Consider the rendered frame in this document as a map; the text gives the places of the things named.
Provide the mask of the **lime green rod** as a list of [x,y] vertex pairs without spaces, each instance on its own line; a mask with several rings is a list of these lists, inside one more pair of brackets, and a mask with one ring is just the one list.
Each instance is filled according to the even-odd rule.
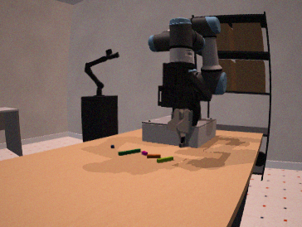
[[163,157],[163,158],[157,159],[157,163],[168,162],[168,161],[172,161],[172,160],[173,160],[173,157]]

